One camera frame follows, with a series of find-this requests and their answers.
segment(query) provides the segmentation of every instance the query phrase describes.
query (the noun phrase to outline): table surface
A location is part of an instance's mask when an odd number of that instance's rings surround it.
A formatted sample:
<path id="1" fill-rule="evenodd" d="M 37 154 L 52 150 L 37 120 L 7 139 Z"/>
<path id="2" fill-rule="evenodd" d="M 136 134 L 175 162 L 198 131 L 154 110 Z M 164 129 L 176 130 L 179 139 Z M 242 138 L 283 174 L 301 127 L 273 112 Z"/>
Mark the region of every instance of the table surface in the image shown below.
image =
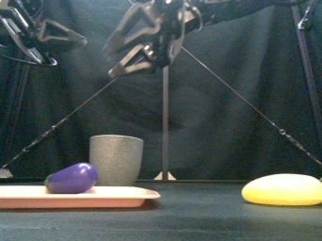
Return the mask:
<path id="1" fill-rule="evenodd" d="M 247 203 L 242 184 L 136 186 L 160 193 L 140 208 L 0 210 L 0 240 L 322 240 L 321 204 Z"/>

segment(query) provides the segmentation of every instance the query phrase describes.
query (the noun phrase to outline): white tray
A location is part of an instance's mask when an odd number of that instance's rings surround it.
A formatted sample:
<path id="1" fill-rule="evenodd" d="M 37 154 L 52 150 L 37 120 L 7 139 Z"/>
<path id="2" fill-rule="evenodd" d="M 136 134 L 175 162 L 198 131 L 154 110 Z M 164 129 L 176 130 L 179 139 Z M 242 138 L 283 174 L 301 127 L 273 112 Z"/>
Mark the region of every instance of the white tray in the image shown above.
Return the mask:
<path id="1" fill-rule="evenodd" d="M 44 185 L 0 186 L 0 208 L 116 208 L 140 207 L 160 194 L 132 186 L 94 186 L 80 194 L 51 193 Z"/>

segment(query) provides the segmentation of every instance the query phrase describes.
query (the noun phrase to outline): gray cup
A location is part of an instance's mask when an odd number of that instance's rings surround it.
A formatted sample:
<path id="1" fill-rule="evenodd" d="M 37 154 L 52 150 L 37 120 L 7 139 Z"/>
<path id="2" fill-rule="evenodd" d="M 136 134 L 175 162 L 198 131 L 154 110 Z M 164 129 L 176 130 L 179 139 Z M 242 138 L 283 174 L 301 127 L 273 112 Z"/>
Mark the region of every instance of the gray cup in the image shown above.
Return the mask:
<path id="1" fill-rule="evenodd" d="M 96 185 L 130 186 L 139 177 L 143 140 L 100 135 L 90 139 L 90 163 L 98 172 Z"/>

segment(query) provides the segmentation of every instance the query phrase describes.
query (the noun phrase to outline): yellow object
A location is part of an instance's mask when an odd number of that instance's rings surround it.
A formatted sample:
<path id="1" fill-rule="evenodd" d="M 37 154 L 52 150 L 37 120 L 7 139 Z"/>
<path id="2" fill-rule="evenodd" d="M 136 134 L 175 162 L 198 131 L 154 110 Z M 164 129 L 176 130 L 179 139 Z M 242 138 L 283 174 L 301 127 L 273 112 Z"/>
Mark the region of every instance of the yellow object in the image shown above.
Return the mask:
<path id="1" fill-rule="evenodd" d="M 273 174 L 246 184 L 243 198 L 267 205 L 315 205 L 322 203 L 322 183 L 302 174 Z"/>

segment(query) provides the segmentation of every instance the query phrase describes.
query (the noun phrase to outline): black backdrop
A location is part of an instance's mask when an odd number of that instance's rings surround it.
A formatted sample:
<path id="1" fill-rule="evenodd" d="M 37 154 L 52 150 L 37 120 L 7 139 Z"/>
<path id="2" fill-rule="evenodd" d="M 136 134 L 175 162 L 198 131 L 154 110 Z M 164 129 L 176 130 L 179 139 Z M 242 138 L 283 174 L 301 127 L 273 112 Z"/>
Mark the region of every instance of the black backdrop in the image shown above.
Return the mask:
<path id="1" fill-rule="evenodd" d="M 87 37 L 84 48 L 56 56 L 56 68 L 0 59 L 1 163 L 12 159 L 108 83 L 102 48 L 126 0 L 45 1 L 44 16 Z M 306 31 L 314 84 L 321 93 L 321 1 Z M 198 58 L 305 148 L 322 157 L 309 85 L 290 8 L 207 26 L 184 38 Z M 222 81 L 184 51 L 170 66 L 168 169 L 178 179 L 249 180 L 293 172 L 321 176 L 319 166 L 279 134 Z M 5 50 L 15 54 L 15 49 Z M 144 140 L 139 177 L 162 171 L 162 70 L 122 77 L 61 127 L 9 165 L 19 177 L 43 177 L 88 161 L 90 137 Z"/>

